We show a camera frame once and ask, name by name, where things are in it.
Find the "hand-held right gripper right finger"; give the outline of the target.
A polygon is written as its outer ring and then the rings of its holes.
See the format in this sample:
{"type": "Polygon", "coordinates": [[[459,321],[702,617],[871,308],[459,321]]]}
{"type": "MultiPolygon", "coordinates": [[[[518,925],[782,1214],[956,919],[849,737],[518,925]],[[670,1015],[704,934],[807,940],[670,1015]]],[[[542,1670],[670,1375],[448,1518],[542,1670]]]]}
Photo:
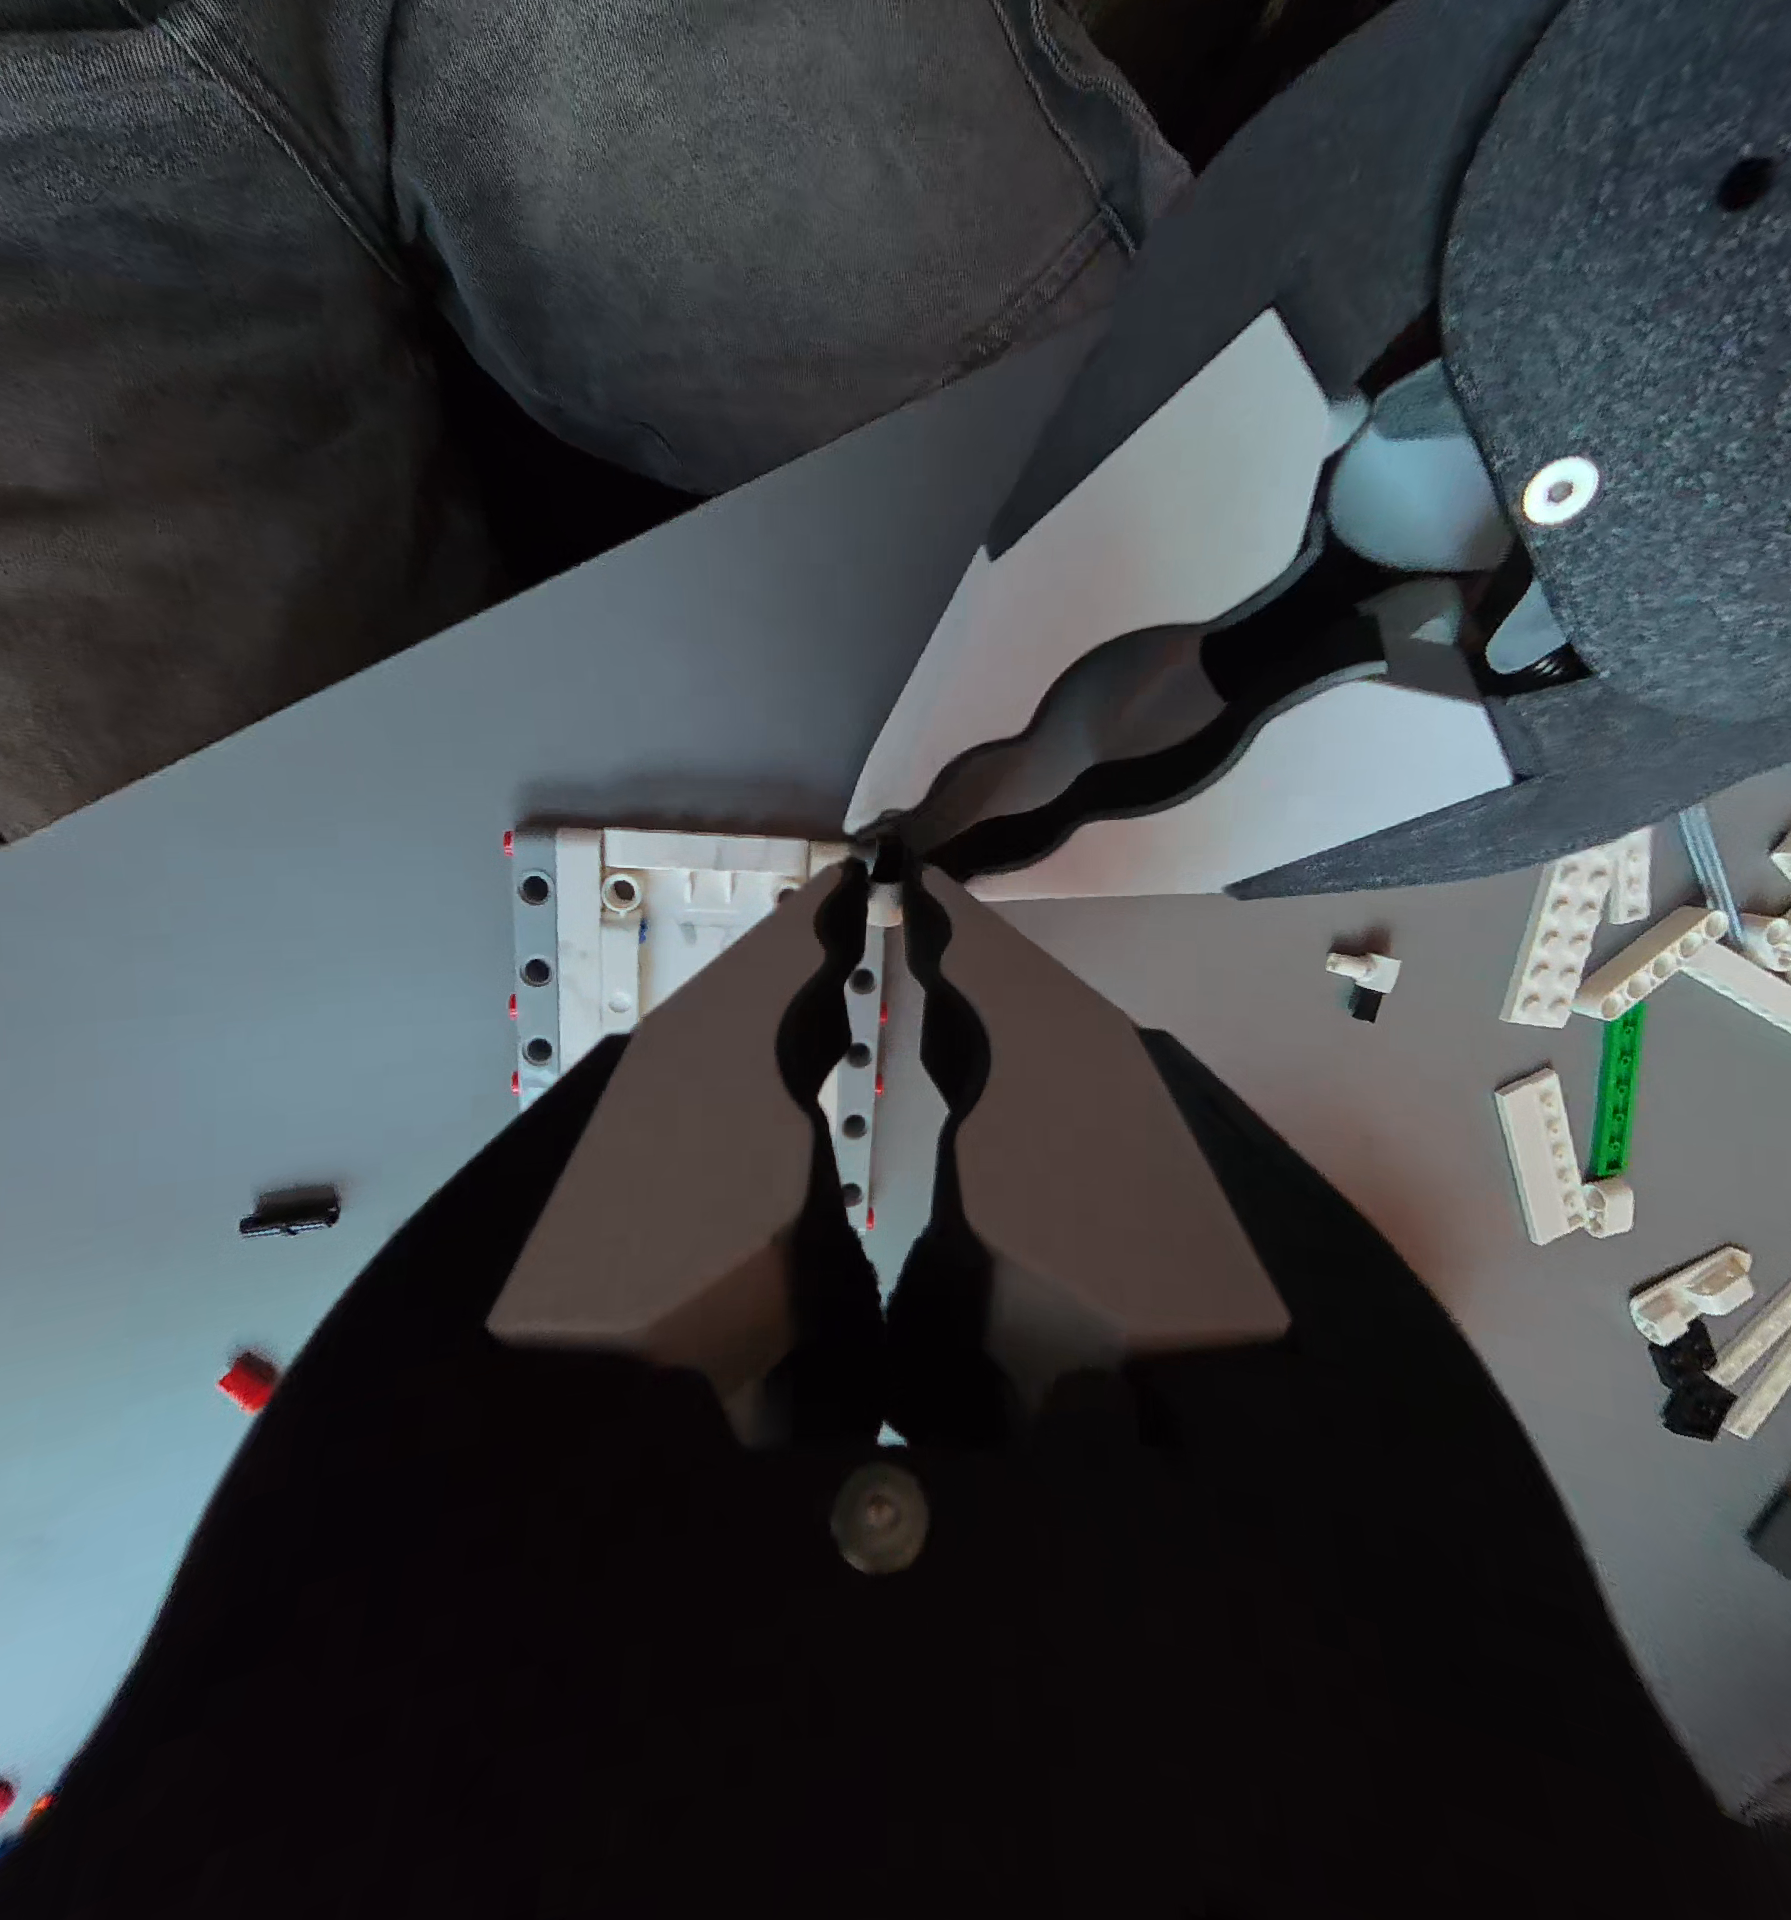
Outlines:
{"type": "Polygon", "coordinates": [[[1011,1444],[1128,1362],[1250,1349],[1291,1311],[1136,1020],[934,868],[904,884],[946,1106],[892,1291],[892,1427],[1011,1444]]]}

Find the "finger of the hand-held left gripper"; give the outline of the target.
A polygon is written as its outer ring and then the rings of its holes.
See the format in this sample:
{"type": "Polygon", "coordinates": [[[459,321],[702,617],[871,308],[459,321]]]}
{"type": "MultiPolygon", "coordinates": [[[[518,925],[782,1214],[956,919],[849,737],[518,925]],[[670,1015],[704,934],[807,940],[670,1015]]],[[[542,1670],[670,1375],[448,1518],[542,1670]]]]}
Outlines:
{"type": "Polygon", "coordinates": [[[858,776],[850,836],[895,836],[977,747],[1027,731],[1068,671],[1151,629],[1237,624],[1289,589],[1359,605],[1412,577],[1463,603],[1513,551],[1441,363],[1328,401],[1253,320],[1035,528],[988,535],[858,776]]]}
{"type": "Polygon", "coordinates": [[[1452,577],[1324,606],[1299,588],[1062,675],[895,826],[981,900],[1213,895],[1510,784],[1452,577]]]}

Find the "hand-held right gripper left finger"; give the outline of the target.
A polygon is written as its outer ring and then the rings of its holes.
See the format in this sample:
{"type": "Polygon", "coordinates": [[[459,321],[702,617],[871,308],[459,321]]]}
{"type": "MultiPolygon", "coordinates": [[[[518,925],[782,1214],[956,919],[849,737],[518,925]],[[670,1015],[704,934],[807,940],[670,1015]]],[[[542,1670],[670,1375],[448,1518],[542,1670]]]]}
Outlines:
{"type": "Polygon", "coordinates": [[[490,1309],[500,1345],[689,1372],[752,1445],[880,1441],[880,1279],[817,1100],[866,909],[846,857],[637,1025],[490,1309]]]}

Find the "white grey lego panel assembly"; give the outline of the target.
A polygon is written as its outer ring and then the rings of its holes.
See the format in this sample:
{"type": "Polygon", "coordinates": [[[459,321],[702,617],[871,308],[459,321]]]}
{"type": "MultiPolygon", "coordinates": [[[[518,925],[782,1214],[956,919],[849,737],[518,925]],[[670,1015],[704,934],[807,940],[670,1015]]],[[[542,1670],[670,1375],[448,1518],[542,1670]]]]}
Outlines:
{"type": "Polygon", "coordinates": [[[636,826],[522,825],[515,1094],[529,1106],[630,1034],[849,843],[636,826]]]}

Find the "pile of white lego bricks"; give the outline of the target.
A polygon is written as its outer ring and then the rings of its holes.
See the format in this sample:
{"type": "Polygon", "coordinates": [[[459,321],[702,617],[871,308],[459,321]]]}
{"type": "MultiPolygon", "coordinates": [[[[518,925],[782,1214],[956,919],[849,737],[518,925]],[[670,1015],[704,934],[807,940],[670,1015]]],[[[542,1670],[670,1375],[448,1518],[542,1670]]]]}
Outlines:
{"type": "MultiPolygon", "coordinates": [[[[1777,833],[1758,875],[1733,891],[1744,951],[1723,940],[1723,916],[1696,895],[1658,906],[1650,830],[1567,853],[1536,884],[1528,931],[1502,1007],[1508,1025],[1549,1035],[1582,1031],[1595,1053],[1585,1130],[1555,1065],[1530,1069],[1493,1094],[1522,1230],[1534,1248],[1607,1241],[1636,1225],[1643,1122],[1650,1120],[1650,1034],[1661,1002],[1727,1010],[1736,1022],[1791,1046],[1791,826],[1777,833]],[[1648,1004],[1643,1084],[1628,1174],[1593,1184],[1585,1159],[1595,1122],[1601,1027],[1648,1004]]],[[[1717,1349],[1711,1379],[1738,1396],[1717,1438],[1758,1438],[1791,1396],[1791,1274],[1758,1280],[1739,1241],[1670,1264],[1628,1294],[1628,1321],[1646,1345],[1675,1341],[1704,1318],[1717,1349]]]]}

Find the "light grey lego axle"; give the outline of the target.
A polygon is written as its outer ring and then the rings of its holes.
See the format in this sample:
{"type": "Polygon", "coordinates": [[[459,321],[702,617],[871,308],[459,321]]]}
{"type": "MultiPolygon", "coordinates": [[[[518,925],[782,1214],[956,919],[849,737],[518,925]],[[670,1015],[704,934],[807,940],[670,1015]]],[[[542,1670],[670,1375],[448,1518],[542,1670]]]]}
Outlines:
{"type": "Polygon", "coordinates": [[[1739,903],[1730,884],[1730,878],[1726,872],[1726,857],[1720,848],[1717,832],[1714,832],[1712,819],[1709,817],[1706,807],[1698,803],[1698,804],[1680,809],[1675,814],[1675,825],[1677,825],[1683,850],[1688,853],[1693,872],[1698,881],[1702,900],[1706,900],[1712,911],[1723,916],[1723,922],[1726,922],[1723,940],[1730,946],[1744,951],[1744,922],[1742,922],[1739,903]]]}

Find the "green lego beam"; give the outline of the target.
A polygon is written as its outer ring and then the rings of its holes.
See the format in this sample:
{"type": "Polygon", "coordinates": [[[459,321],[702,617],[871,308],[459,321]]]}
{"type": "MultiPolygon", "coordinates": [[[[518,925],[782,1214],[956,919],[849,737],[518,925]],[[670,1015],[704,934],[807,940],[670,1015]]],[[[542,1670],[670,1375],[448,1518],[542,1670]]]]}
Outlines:
{"type": "Polygon", "coordinates": [[[1593,1184],[1628,1174],[1643,1084],[1648,1004],[1639,1002],[1601,1027],[1595,1122],[1585,1174],[1593,1184]]]}

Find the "person's dark jeans legs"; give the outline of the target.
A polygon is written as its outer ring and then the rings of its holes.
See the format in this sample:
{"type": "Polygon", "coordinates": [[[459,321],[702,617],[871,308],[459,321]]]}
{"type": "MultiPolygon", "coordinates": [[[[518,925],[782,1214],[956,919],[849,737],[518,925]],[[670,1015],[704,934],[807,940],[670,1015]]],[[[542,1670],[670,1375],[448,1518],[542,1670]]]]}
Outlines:
{"type": "Polygon", "coordinates": [[[492,603],[444,343],[725,493],[1191,179],[1074,5],[0,5],[0,848],[492,603]]]}

